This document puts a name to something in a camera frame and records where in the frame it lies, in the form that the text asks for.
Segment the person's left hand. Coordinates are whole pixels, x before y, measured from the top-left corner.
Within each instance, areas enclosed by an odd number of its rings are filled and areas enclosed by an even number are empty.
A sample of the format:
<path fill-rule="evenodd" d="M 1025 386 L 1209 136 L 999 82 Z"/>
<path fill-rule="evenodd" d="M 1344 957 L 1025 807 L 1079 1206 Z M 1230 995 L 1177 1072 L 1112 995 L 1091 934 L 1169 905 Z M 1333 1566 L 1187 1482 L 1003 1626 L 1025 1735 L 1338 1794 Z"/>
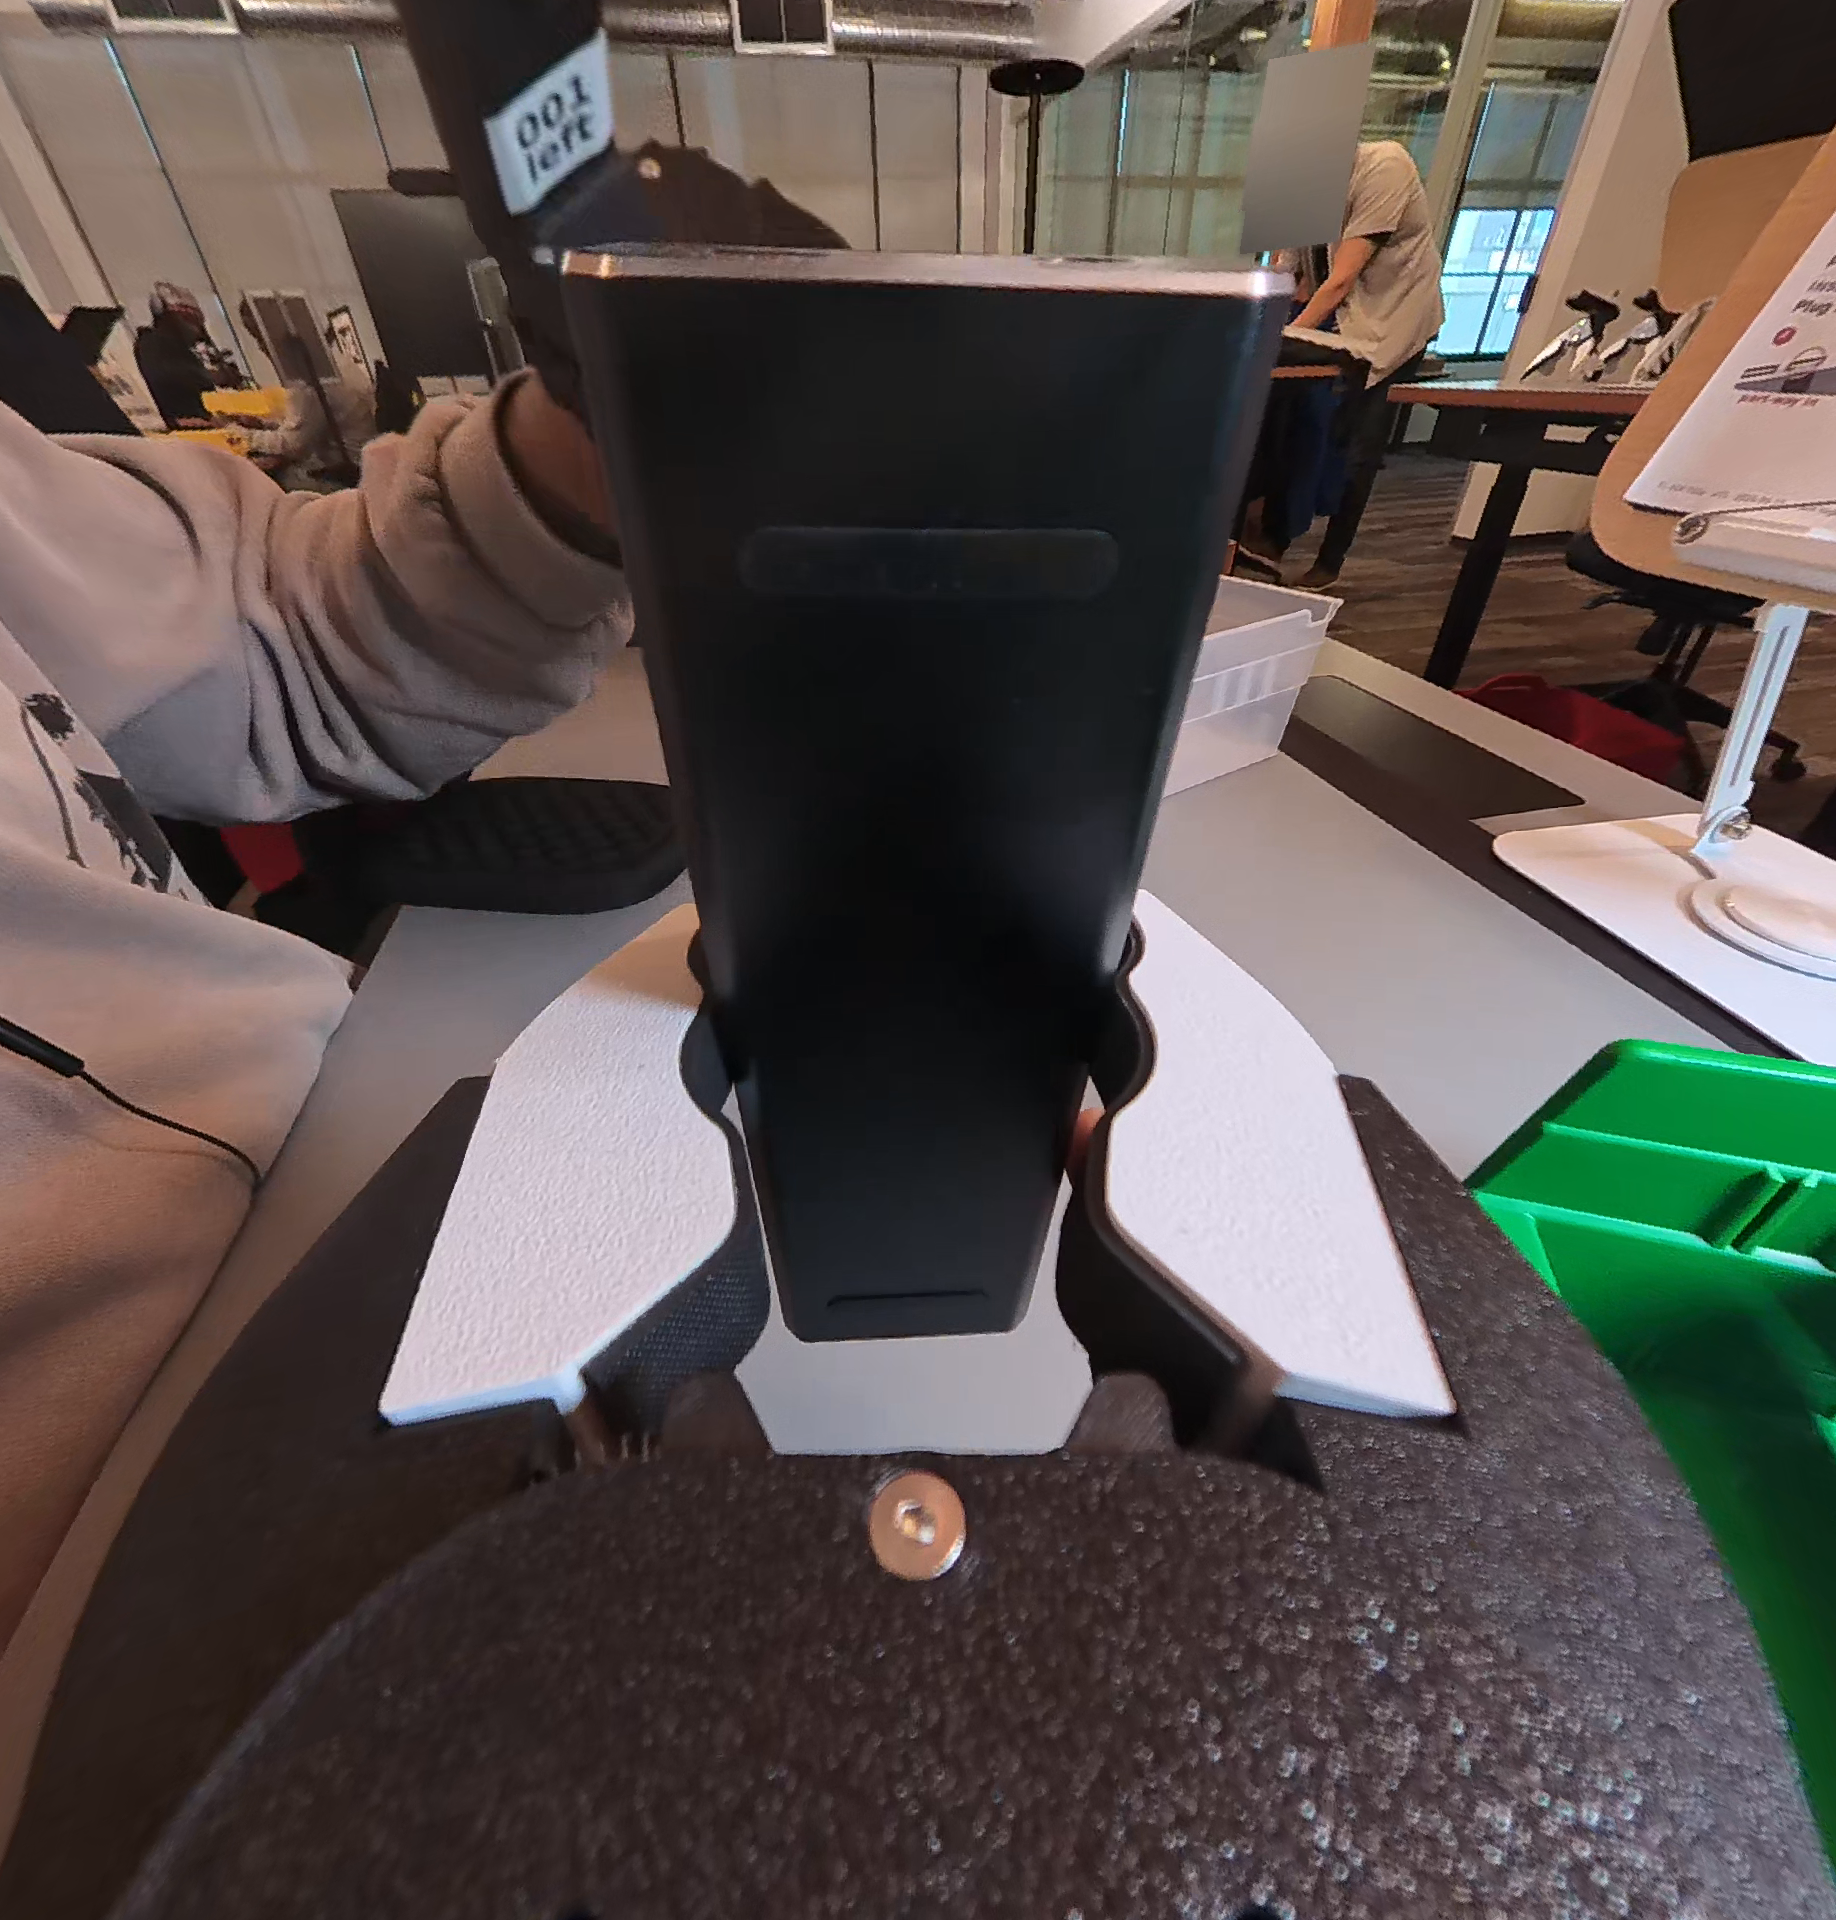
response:
<path fill-rule="evenodd" d="M 598 565 L 621 566 L 609 472 L 591 428 L 553 397 L 543 373 L 529 373 L 522 400 L 524 416 L 515 425 L 515 441 L 539 514 Z"/>

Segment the clear plastic bin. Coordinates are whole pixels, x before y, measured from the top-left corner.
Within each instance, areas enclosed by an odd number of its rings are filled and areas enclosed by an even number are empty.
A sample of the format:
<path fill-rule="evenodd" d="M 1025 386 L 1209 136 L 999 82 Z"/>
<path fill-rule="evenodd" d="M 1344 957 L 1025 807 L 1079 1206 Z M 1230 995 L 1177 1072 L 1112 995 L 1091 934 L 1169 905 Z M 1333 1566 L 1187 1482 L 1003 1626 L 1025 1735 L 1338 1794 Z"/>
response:
<path fill-rule="evenodd" d="M 1342 599 L 1223 575 L 1197 651 L 1164 796 L 1178 796 L 1280 750 Z"/>

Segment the green plastic bin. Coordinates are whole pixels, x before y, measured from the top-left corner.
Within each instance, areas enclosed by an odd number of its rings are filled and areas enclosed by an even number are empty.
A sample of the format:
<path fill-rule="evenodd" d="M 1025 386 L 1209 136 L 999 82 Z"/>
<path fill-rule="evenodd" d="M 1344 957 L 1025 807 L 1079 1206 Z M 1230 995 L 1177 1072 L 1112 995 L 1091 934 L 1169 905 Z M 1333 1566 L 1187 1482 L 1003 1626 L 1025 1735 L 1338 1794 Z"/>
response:
<path fill-rule="evenodd" d="M 1836 1870 L 1836 1068 L 1609 1045 L 1469 1187 L 1689 1482 Z"/>

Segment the dark screen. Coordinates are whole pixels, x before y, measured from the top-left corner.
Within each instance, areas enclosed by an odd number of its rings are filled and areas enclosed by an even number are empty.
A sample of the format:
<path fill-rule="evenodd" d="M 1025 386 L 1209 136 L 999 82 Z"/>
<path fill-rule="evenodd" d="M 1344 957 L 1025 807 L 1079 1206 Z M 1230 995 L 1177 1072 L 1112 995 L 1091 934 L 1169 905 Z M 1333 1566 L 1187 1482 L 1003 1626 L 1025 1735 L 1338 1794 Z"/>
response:
<path fill-rule="evenodd" d="M 465 203 L 386 188 L 333 188 L 332 203 L 394 373 L 406 382 L 493 378 L 470 287 L 479 246 Z"/>

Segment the black mesh chair seat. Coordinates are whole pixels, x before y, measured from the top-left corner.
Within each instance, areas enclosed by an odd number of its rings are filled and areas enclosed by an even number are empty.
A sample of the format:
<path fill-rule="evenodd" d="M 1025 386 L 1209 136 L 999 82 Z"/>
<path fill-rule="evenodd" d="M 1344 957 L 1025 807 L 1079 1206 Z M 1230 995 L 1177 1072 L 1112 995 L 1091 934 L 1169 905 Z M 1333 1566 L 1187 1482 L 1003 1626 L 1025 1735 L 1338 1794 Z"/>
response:
<path fill-rule="evenodd" d="M 397 906 L 583 915 L 675 884 L 682 846 L 662 781 L 465 779 L 341 829 L 352 889 Z"/>

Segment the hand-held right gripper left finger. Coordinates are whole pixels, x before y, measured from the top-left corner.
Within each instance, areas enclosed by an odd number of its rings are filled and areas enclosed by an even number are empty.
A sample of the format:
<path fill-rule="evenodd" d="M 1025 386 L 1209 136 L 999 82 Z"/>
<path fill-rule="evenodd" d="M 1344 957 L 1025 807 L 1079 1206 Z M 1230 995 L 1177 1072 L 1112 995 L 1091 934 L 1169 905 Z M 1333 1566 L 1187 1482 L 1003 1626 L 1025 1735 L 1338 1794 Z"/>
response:
<path fill-rule="evenodd" d="M 675 906 L 499 1056 L 378 1411 L 547 1403 L 662 1428 L 730 1374 L 772 1288 L 730 1076 Z"/>

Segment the instruction sheet on stand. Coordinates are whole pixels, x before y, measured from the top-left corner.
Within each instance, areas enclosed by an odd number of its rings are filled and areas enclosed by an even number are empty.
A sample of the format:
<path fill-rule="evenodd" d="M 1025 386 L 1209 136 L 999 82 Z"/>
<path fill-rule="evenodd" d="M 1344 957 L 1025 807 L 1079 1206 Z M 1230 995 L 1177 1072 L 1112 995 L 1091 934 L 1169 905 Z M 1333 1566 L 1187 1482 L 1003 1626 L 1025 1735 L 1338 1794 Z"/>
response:
<path fill-rule="evenodd" d="M 1795 229 L 1783 205 L 1836 131 L 1836 2 L 1670 2 L 1668 35 L 1689 161 L 1668 197 L 1662 292 L 1713 320 L 1732 278 L 1771 290 L 1750 254 L 1762 235 Z M 1635 687 L 1650 717 L 1675 728 L 1732 719 L 1692 672 L 1719 629 L 1751 627 L 1755 599 L 1629 566 L 1596 531 L 1577 534 L 1567 565 L 1605 588 L 1604 606 L 1650 611 L 1640 648 L 1659 665 Z"/>

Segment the white sheet stand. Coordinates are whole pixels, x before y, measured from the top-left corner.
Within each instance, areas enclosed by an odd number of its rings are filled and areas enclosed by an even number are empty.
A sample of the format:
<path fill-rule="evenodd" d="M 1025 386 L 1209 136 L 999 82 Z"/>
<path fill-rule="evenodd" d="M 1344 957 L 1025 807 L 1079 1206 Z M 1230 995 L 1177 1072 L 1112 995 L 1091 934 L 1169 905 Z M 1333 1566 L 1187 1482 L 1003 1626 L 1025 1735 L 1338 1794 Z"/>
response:
<path fill-rule="evenodd" d="M 1750 812 L 1808 611 L 1768 606 L 1701 810 L 1514 829 L 1492 853 L 1791 1056 L 1836 1068 L 1836 859 Z"/>

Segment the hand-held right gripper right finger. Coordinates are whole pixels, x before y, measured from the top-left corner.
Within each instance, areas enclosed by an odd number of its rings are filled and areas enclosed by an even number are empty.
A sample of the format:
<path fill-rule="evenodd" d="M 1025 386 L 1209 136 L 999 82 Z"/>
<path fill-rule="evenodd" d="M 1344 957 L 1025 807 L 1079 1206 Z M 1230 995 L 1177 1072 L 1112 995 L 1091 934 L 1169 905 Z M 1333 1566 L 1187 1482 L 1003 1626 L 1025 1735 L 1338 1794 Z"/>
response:
<path fill-rule="evenodd" d="M 1331 1056 L 1139 895 L 1060 1228 L 1096 1398 L 1157 1450 L 1300 1472 L 1296 1408 L 1402 1424 L 1460 1403 Z"/>

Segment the white instruction sheet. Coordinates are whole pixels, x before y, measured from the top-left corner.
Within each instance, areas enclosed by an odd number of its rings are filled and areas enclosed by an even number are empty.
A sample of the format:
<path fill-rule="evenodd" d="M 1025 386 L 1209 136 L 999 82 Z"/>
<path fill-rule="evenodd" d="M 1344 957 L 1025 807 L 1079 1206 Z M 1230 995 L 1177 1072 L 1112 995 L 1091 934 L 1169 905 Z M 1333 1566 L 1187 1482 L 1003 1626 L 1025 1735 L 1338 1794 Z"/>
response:
<path fill-rule="evenodd" d="M 1836 209 L 1623 492 L 1678 557 L 1836 600 Z"/>

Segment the wooden office desk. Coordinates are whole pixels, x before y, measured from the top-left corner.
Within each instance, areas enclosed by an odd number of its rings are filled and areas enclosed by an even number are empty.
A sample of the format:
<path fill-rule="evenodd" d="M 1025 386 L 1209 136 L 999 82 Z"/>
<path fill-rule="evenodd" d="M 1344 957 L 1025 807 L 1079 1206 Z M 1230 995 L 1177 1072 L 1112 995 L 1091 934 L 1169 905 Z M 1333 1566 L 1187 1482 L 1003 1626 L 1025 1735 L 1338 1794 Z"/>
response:
<path fill-rule="evenodd" d="M 1428 436 L 1434 454 L 1496 466 L 1424 667 L 1430 687 L 1460 687 L 1530 477 L 1536 472 L 1604 473 L 1612 448 L 1651 392 L 1651 382 L 1502 386 L 1446 378 L 1393 382 L 1390 406 L 1434 409 L 1437 420 Z"/>

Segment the person's left forearm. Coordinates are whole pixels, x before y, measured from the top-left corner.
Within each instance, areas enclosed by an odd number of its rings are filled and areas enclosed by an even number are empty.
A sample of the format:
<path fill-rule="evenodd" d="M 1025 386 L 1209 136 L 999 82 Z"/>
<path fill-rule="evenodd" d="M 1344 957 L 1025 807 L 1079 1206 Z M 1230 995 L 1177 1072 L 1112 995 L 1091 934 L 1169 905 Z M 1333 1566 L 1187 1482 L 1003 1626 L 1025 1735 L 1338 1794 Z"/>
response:
<path fill-rule="evenodd" d="M 420 797 L 577 708 L 634 633 L 625 571 L 527 485 L 529 373 L 427 406 L 324 495 L 0 403 L 0 621 L 147 812 Z"/>

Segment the black floor lamp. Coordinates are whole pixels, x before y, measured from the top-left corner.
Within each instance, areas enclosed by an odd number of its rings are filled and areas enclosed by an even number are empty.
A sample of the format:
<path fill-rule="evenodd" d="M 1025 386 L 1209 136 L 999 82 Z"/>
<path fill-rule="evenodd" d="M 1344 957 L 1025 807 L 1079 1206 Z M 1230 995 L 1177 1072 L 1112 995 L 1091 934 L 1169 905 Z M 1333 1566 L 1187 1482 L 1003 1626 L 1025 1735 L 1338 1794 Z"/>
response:
<path fill-rule="evenodd" d="M 1038 178 L 1044 148 L 1049 101 L 1074 92 L 1085 82 L 1083 63 L 1074 58 L 1010 58 L 990 73 L 990 90 L 1008 102 L 1025 105 L 1025 175 L 1021 213 L 1021 253 L 1033 254 L 1038 239 Z"/>

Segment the red bag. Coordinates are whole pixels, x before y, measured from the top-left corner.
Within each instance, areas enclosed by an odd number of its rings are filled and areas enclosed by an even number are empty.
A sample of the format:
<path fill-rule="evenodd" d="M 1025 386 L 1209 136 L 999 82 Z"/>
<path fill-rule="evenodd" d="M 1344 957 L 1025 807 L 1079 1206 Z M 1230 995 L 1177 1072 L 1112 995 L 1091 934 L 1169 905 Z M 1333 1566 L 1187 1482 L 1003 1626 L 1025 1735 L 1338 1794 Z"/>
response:
<path fill-rule="evenodd" d="M 1616 756 L 1623 738 L 1623 714 L 1577 687 L 1556 687 L 1536 672 L 1492 676 L 1482 687 L 1464 687 L 1460 699 L 1605 761 Z"/>

